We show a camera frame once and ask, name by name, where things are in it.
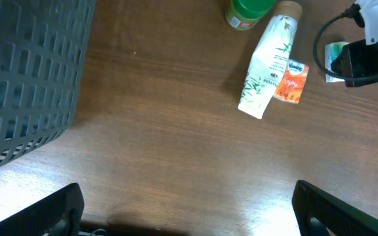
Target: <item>brown cap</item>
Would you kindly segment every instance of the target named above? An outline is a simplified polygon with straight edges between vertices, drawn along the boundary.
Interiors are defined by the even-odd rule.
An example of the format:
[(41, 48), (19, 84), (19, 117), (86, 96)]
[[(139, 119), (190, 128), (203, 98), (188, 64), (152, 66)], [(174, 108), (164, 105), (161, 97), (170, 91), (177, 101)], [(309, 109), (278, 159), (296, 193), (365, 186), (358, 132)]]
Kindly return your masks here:
[(274, 16), (290, 16), (298, 22), (302, 12), (303, 8), (300, 6), (300, 4), (293, 1), (282, 1), (276, 5)]

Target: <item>barcode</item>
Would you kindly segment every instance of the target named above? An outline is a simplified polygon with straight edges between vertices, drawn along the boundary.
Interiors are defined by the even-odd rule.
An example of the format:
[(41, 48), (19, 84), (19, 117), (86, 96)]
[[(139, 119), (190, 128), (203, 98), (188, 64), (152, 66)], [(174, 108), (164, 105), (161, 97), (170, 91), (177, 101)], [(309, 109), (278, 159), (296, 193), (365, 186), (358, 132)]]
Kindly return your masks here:
[(236, 17), (233, 17), (233, 19), (230, 22), (230, 25), (233, 26), (234, 28), (237, 28), (239, 27), (240, 22), (241, 21), (239, 19), (237, 19)]

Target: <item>brown wooden surface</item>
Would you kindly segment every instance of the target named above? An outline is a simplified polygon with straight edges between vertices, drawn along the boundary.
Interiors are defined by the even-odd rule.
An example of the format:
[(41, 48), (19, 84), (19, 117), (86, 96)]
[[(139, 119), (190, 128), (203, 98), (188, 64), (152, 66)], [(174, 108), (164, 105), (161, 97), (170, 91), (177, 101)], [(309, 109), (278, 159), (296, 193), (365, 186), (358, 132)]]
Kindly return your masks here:
[[(299, 3), (300, 104), (273, 100), (257, 120), (237, 105), (272, 13), (242, 32), (224, 19), (227, 0), (99, 0), (73, 127), (0, 168), (0, 220), (78, 182), (88, 222), (298, 235), (298, 179), (378, 218), (378, 84), (327, 84), (312, 59), (319, 27), (351, 2)], [(342, 20), (320, 49), (363, 38)]]

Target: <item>gray plastic basket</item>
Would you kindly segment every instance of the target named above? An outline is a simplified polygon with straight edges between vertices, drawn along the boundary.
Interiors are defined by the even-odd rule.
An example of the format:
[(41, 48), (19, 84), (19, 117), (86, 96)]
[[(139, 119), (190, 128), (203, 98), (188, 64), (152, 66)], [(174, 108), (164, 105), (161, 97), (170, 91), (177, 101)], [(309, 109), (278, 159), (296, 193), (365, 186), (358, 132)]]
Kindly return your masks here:
[(75, 115), (96, 0), (0, 0), (0, 166)]

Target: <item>white tube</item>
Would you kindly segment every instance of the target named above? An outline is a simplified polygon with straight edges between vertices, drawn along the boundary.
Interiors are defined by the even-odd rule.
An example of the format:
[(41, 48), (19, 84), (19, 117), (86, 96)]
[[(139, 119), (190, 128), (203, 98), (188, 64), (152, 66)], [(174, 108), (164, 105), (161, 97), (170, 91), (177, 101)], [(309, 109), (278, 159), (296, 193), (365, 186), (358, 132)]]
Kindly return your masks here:
[(258, 119), (284, 76), (302, 8), (292, 1), (280, 2), (250, 61), (239, 110)]

